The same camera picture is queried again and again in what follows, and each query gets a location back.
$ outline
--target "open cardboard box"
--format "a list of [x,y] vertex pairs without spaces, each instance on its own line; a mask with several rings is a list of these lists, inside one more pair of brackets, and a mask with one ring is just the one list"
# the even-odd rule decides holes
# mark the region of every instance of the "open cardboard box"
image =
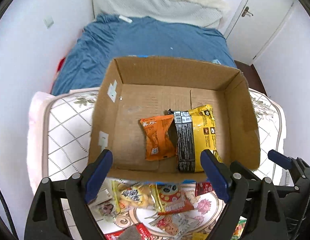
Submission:
[[180,173],[176,158],[145,160],[146,135],[139,120],[213,106],[216,148],[223,162],[260,165],[257,121],[247,81],[238,69],[181,58],[113,59],[93,114],[89,163],[107,148],[113,166],[107,176],[138,181],[205,181],[204,172]]

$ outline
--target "white door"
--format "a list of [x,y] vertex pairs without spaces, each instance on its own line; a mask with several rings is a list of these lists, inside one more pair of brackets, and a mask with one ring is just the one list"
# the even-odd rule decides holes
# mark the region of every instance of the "white door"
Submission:
[[[279,27],[293,2],[294,0],[248,0],[227,37],[234,60],[250,65]],[[248,13],[242,16],[247,7]]]

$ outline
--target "silver screw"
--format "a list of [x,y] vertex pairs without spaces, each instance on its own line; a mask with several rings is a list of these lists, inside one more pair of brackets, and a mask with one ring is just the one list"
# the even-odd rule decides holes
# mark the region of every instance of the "silver screw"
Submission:
[[271,183],[272,183],[272,180],[271,180],[269,177],[266,177],[264,180],[265,180],[265,182],[268,183],[268,184],[271,184]]
[[45,178],[43,178],[43,179],[41,180],[41,182],[42,182],[43,184],[46,184],[48,181],[49,181],[49,179],[48,179],[47,177],[45,177]]
[[80,173],[76,172],[76,173],[72,174],[72,178],[73,179],[79,179],[80,178]]
[[240,178],[242,178],[242,175],[236,172],[233,174],[233,177],[234,177],[234,179],[240,179]]

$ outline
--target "blue blanket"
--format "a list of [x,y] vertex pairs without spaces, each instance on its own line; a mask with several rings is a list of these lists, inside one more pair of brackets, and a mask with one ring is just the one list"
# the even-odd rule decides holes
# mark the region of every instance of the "blue blanket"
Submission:
[[115,15],[100,14],[96,22],[88,24],[68,54],[52,94],[99,87],[109,62],[127,55],[218,60],[236,68],[224,36],[215,29],[165,23],[150,17],[131,19],[132,23],[128,23]]

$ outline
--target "wall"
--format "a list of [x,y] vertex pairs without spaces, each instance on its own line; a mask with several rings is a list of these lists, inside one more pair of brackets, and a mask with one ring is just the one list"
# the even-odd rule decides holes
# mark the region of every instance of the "wall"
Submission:
[[254,66],[268,96],[284,110],[285,155],[310,165],[310,18],[299,2]]
[[[241,0],[226,1],[229,23]],[[50,15],[55,23],[47,29],[43,19]],[[91,0],[14,0],[0,20],[0,188],[20,239],[33,197],[26,169],[29,104],[36,91],[49,91],[58,61],[92,19]],[[6,221],[1,204],[0,214]]]

